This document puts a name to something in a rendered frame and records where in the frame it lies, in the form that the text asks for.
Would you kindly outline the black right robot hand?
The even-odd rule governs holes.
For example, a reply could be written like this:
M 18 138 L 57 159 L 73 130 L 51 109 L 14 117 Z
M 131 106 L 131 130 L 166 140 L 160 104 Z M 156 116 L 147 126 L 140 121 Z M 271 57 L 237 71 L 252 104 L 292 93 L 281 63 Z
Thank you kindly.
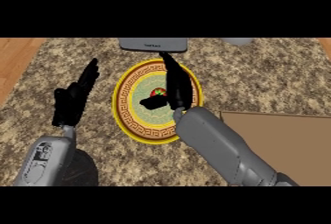
M 168 95 L 154 95 L 140 101 L 140 104 L 150 110 L 171 106 L 172 110 L 184 108 L 188 110 L 193 107 L 193 81 L 191 76 L 182 69 L 175 58 L 162 52 L 160 56 L 168 69 L 166 74 L 166 92 Z

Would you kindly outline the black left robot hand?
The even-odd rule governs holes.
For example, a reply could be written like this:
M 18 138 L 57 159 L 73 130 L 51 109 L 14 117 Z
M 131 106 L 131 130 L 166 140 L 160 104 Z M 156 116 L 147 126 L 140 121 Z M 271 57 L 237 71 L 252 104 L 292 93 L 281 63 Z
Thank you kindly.
M 83 116 L 89 93 L 100 77 L 98 59 L 94 59 L 80 75 L 77 82 L 73 82 L 67 88 L 55 90 L 55 115 L 54 126 L 76 127 Z

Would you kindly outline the red tomato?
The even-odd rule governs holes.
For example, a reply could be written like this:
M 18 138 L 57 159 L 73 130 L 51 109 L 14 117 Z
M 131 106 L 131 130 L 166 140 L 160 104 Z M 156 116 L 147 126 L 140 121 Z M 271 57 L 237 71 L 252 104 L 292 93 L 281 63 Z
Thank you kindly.
M 157 87 L 151 93 L 150 93 L 150 96 L 156 96 L 156 95 L 162 95 L 162 96 L 166 96 L 168 95 L 168 91 L 163 87 Z

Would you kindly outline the yellow patterned round plate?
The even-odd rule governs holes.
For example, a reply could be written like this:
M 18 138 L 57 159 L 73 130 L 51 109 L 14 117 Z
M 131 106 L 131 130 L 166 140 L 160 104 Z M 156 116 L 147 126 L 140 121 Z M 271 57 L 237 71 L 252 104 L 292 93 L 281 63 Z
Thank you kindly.
M 123 74 L 113 94 L 117 124 L 125 133 L 145 144 L 168 144 L 179 139 L 172 107 L 148 110 L 141 105 L 156 88 L 166 89 L 166 73 L 163 59 L 142 61 Z

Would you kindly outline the grey rectangular tray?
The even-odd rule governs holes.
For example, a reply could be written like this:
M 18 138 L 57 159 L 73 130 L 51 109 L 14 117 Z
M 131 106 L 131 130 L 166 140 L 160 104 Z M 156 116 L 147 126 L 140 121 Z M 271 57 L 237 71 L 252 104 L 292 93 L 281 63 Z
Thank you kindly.
M 119 45 L 129 51 L 168 53 L 188 51 L 187 38 L 119 38 Z

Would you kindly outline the pale grey round object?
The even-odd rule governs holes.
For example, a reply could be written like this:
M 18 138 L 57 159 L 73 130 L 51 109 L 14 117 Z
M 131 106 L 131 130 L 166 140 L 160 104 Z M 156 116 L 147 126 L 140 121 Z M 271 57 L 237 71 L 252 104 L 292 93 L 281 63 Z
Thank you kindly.
M 222 38 L 222 41 L 236 46 L 244 46 L 253 42 L 253 38 Z

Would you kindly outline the brown flat board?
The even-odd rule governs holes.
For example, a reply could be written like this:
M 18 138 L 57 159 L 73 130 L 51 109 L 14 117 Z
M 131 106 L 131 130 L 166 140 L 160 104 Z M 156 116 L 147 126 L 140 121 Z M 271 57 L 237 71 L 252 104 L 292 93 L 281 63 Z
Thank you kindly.
M 222 112 L 222 119 L 301 186 L 331 186 L 331 117 Z

